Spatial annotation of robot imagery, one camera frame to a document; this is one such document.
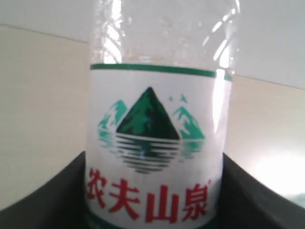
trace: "white wall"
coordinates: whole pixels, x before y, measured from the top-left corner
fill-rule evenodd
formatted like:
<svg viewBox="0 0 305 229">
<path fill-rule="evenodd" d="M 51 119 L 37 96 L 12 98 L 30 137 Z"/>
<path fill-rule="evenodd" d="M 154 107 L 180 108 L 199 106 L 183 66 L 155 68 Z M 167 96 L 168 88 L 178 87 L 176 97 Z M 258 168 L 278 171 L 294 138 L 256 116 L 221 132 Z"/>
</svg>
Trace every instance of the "white wall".
<svg viewBox="0 0 305 229">
<path fill-rule="evenodd" d="M 305 89 L 303 0 L 240 0 L 236 72 Z M 0 23 L 88 41 L 92 0 L 2 0 Z"/>
</svg>

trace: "dark green peak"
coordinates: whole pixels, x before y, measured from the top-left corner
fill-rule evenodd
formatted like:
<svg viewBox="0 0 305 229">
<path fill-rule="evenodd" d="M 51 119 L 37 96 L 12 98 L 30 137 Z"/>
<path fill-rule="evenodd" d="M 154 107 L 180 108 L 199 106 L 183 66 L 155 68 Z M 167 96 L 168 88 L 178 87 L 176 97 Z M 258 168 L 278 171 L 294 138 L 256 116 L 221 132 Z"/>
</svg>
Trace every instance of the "dark green peak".
<svg viewBox="0 0 305 229">
<path fill-rule="evenodd" d="M 165 108 L 151 87 L 132 106 L 117 128 L 117 133 L 179 140 Z"/>
</svg>

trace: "beige wall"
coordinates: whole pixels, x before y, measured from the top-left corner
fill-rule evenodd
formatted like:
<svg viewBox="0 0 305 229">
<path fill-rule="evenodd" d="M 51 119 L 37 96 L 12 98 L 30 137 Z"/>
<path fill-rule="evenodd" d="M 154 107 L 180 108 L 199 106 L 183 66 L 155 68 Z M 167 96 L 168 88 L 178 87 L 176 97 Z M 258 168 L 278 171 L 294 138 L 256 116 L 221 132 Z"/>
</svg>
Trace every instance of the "beige wall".
<svg viewBox="0 0 305 229">
<path fill-rule="evenodd" d="M 87 46 L 0 26 L 0 209 L 85 149 Z M 225 152 L 273 190 L 305 193 L 304 117 L 305 91 L 235 77 Z"/>
</svg>

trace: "green stripe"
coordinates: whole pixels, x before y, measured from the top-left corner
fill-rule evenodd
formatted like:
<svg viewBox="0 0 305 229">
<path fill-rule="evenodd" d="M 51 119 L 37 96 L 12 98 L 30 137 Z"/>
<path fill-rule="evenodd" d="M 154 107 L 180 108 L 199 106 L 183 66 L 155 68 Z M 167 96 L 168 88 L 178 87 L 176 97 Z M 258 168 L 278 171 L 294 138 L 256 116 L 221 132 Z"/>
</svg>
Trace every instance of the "green stripe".
<svg viewBox="0 0 305 229">
<path fill-rule="evenodd" d="M 93 225 L 99 225 L 101 228 L 105 228 L 105 229 L 124 229 L 124 228 L 119 228 L 119 227 L 97 217 L 85 205 L 85 223 L 83 225 L 83 229 L 92 229 L 88 226 L 88 222 L 90 222 Z M 215 217 L 212 220 L 210 220 L 210 222 L 208 222 L 205 226 L 201 226 L 197 229 L 217 229 L 217 228 L 218 228 L 218 219 L 217 219 L 217 217 Z"/>
<path fill-rule="evenodd" d="M 178 73 L 187 75 L 199 75 L 216 78 L 216 72 L 209 70 L 201 70 L 195 68 L 182 68 L 173 66 L 162 66 L 162 65 L 151 65 L 151 64 L 129 64 L 129 63 L 119 63 L 119 64 L 104 64 L 96 63 L 91 65 L 91 70 L 96 69 L 116 69 L 116 70 L 138 70 L 138 71 L 150 71 L 150 72 L 162 72 L 162 73 Z M 232 76 L 226 74 L 224 80 L 232 82 Z"/>
</svg>

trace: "mountain logo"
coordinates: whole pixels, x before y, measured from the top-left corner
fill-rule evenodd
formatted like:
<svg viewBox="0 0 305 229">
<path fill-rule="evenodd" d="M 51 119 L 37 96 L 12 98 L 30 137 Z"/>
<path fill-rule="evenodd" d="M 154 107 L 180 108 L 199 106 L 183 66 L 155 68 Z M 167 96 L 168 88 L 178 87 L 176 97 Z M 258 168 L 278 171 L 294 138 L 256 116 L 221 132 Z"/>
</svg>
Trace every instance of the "mountain logo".
<svg viewBox="0 0 305 229">
<path fill-rule="evenodd" d="M 193 159 L 205 139 L 184 106 L 170 117 L 151 87 L 129 111 L 123 100 L 114 103 L 98 124 L 98 134 L 102 148 L 142 174 L 163 171 L 174 160 Z"/>
</svg>

